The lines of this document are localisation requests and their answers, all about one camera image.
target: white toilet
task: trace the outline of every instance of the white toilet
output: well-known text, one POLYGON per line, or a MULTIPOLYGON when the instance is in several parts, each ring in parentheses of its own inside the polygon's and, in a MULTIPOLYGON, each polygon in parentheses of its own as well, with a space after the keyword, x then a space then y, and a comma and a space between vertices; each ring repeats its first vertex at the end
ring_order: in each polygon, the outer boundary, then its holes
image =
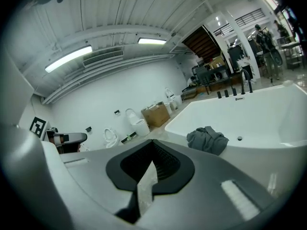
POLYGON ((180 106, 182 104, 182 99, 180 95, 175 95, 169 88, 165 88, 165 94, 167 98, 170 100, 174 100, 177 104, 177 106, 180 106))
POLYGON ((126 116, 138 136, 147 136, 149 134, 150 130, 145 119, 139 118, 130 108, 126 110, 126 116))
POLYGON ((106 148, 116 147, 119 143, 119 137, 115 130, 111 128, 105 128, 103 133, 104 139, 107 142, 106 148))

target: floor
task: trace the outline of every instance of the floor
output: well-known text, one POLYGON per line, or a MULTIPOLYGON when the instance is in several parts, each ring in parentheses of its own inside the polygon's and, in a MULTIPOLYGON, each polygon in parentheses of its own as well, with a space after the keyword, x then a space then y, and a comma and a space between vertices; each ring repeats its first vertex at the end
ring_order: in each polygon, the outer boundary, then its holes
MULTIPOLYGON (((273 85, 280 85, 285 80, 292 80, 294 83, 302 87, 307 92, 307 67, 295 69, 295 70, 288 70, 285 67, 282 67, 283 74, 280 75, 279 80, 273 80, 273 85)), ((253 90, 259 90, 263 88, 271 87, 272 84, 270 79, 266 77, 261 77, 255 84, 252 85, 253 90)), ((237 93, 241 92, 240 84, 235 85, 237 93)), ((231 87, 225 88, 228 90, 229 93, 232 93, 231 87)), ((175 143, 176 141, 170 140, 167 133, 165 132, 165 126, 171 122, 188 104, 194 101, 199 100, 206 100, 211 98, 217 97, 217 91, 211 92, 209 95, 207 93, 200 93, 194 99, 186 100, 183 104, 173 113, 170 115, 170 119, 164 123, 161 127, 156 128, 152 127, 151 132, 145 137, 138 137, 136 136, 129 142, 139 141, 139 140, 146 140, 146 139, 159 139, 164 141, 169 141, 175 143)), ((139 202, 139 209, 141 215, 143 215, 146 210, 150 207, 153 199, 151 194, 152 186, 157 183, 157 173, 153 163, 150 164, 148 170, 144 174, 143 178, 138 183, 138 202, 139 202)))

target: cardboard box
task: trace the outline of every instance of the cardboard box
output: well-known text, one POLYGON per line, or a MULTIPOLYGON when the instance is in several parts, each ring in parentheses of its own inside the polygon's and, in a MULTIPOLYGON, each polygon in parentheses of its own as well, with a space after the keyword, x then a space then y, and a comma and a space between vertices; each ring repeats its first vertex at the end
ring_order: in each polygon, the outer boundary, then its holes
POLYGON ((149 125, 155 127, 160 127, 168 119, 170 119, 170 116, 163 102, 160 102, 149 109, 142 110, 141 113, 143 114, 146 122, 149 125))

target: person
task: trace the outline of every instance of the person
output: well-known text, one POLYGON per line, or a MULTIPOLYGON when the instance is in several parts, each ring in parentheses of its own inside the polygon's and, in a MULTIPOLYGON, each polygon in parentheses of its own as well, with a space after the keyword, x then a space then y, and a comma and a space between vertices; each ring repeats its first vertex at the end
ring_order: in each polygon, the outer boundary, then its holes
POLYGON ((277 20, 274 20, 274 24, 277 26, 277 31, 279 32, 280 37, 284 37, 289 42, 289 33, 285 29, 285 27, 277 22, 277 20))
POLYGON ((261 27, 258 24, 255 25, 255 28, 257 31, 256 42, 261 46, 263 51, 263 57, 267 65, 269 78, 272 79, 273 77, 272 68, 274 67, 276 79, 279 80, 278 67, 270 54, 270 50, 275 49, 275 46, 272 43, 272 39, 269 35, 261 30, 261 27))
POLYGON ((187 81, 188 87, 194 87, 196 86, 196 78, 194 76, 190 77, 187 81))

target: air vent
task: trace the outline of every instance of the air vent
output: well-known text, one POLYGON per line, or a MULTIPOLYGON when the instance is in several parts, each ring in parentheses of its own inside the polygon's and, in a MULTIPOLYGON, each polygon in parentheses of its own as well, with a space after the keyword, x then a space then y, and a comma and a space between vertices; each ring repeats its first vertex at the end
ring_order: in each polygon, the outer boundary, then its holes
POLYGON ((106 53, 106 54, 103 54, 103 55, 98 55, 98 56, 89 58, 89 59, 85 60, 83 62, 83 64, 84 64, 84 67, 87 68, 87 67, 99 64, 101 62, 108 61, 108 60, 110 60, 110 58, 116 59, 116 58, 123 57, 123 55, 124 55, 124 51, 122 51, 122 50, 114 51, 114 52, 110 52, 110 53, 106 53))

